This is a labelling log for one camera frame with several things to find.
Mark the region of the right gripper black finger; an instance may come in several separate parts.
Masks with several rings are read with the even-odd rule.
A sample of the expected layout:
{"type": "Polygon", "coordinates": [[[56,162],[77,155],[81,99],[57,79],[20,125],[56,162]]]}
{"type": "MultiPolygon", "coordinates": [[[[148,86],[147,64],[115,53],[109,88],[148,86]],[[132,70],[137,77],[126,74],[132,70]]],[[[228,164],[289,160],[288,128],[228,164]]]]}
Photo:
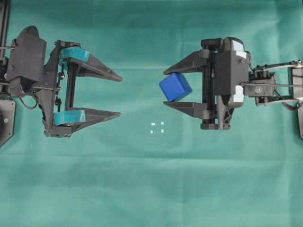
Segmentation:
{"type": "Polygon", "coordinates": [[[175,65],[166,69],[163,74],[169,75],[173,72],[191,73],[202,72],[203,68],[207,66],[210,59],[210,50],[199,50],[192,52],[190,55],[176,63],[175,65]]]}
{"type": "Polygon", "coordinates": [[[202,120],[208,119],[207,104],[196,102],[163,102],[170,108],[202,120]]]}

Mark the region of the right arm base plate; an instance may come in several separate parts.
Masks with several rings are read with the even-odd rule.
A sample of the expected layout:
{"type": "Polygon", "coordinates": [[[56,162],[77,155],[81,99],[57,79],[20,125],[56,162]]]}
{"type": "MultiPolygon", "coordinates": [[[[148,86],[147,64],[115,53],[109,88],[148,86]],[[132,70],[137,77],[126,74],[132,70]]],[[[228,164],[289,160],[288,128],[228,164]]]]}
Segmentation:
{"type": "MultiPolygon", "coordinates": [[[[292,84],[301,86],[301,87],[293,88],[293,96],[295,99],[299,100],[300,105],[303,105],[303,69],[302,68],[292,69],[292,84]]],[[[300,138],[302,139],[303,138],[303,107],[302,106],[297,109],[297,115],[298,115],[300,138]]]]}

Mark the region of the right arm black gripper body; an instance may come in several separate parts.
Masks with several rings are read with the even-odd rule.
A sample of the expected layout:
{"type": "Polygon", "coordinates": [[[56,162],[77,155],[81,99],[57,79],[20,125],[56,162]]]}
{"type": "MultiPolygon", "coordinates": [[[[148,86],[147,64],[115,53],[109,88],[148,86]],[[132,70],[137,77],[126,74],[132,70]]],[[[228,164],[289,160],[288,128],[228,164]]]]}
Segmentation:
{"type": "Polygon", "coordinates": [[[223,52],[222,38],[201,41],[202,50],[210,50],[210,59],[203,68],[203,103],[208,119],[202,120],[202,130],[228,130],[234,109],[244,102],[242,82],[249,80],[249,58],[235,51],[223,52]]]}

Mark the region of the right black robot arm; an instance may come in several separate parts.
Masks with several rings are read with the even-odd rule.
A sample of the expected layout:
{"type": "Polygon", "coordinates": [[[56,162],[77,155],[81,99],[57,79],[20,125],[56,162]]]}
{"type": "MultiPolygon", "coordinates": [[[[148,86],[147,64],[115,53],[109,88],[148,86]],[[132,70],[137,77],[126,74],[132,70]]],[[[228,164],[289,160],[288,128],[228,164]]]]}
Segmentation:
{"type": "Polygon", "coordinates": [[[233,111],[246,96],[257,106],[282,104],[303,116],[303,63],[301,60],[252,67],[252,56],[237,38],[201,41],[195,51],[164,71],[159,86],[165,105],[200,119],[202,130],[228,130],[233,111]],[[192,92],[185,73],[202,74],[202,102],[183,102],[192,92]]]}

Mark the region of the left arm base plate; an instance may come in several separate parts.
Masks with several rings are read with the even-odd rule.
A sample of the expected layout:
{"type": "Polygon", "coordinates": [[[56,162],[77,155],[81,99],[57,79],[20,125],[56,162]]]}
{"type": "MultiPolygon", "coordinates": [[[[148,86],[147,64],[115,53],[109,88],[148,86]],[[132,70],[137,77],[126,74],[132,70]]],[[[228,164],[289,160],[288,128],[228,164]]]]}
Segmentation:
{"type": "Polygon", "coordinates": [[[12,99],[0,101],[0,146],[14,134],[16,103],[12,99]]]}

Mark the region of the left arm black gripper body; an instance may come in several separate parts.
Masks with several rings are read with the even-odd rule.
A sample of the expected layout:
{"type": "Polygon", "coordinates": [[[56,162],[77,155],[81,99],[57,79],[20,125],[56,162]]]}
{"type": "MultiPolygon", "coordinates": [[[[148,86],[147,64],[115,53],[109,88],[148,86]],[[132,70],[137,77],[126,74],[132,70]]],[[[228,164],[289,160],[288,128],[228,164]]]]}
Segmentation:
{"type": "Polygon", "coordinates": [[[79,47],[79,43],[58,40],[45,62],[46,41],[39,37],[35,26],[23,29],[13,41],[7,68],[7,81],[12,97],[32,96],[42,110],[45,135],[68,138],[70,126],[53,125],[55,95],[58,91],[57,77],[60,52],[63,48],[79,47]]]}

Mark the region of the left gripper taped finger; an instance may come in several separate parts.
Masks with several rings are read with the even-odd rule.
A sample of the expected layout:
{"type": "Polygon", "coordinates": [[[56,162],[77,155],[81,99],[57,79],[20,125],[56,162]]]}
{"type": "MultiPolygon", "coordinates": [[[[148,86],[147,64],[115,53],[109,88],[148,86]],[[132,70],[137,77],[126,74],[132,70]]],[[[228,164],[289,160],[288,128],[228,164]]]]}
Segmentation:
{"type": "Polygon", "coordinates": [[[76,132],[99,122],[119,117],[121,113],[96,109],[71,109],[53,114],[53,132],[76,132]]]}
{"type": "Polygon", "coordinates": [[[63,48],[60,52],[59,65],[62,66],[63,62],[64,68],[72,76],[122,81],[113,70],[82,48],[63,48]]]}

